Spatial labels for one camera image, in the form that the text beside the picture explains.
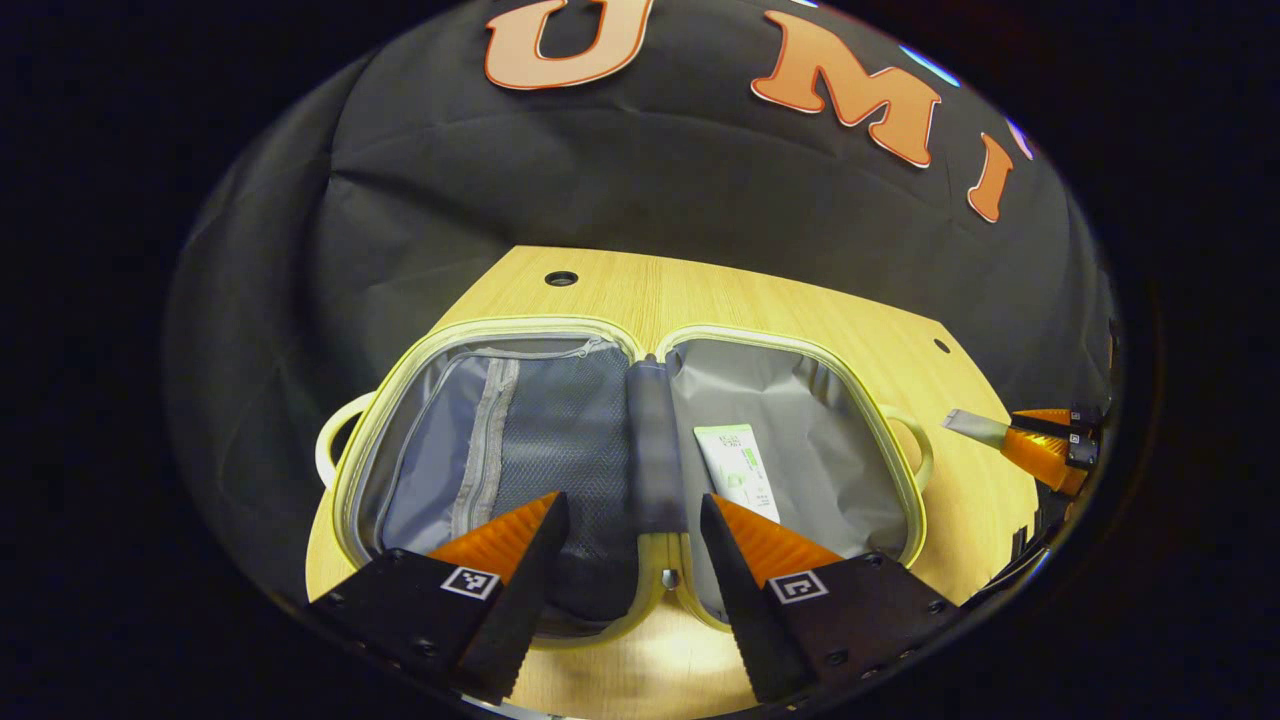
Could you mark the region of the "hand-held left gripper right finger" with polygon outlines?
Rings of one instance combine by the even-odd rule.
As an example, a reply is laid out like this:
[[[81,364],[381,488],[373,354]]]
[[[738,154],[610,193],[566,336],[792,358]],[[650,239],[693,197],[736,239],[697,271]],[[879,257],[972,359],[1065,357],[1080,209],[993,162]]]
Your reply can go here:
[[[961,609],[901,562],[850,559],[719,495],[699,528],[753,694],[799,705],[877,682],[927,647]]]

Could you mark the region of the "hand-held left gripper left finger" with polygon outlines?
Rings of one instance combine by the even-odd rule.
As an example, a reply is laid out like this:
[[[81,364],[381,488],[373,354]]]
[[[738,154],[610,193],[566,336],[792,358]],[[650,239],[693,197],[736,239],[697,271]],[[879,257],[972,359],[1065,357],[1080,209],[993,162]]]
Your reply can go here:
[[[515,689],[568,530],[570,501],[552,492],[430,553],[388,550],[305,614],[420,688],[498,705]]]

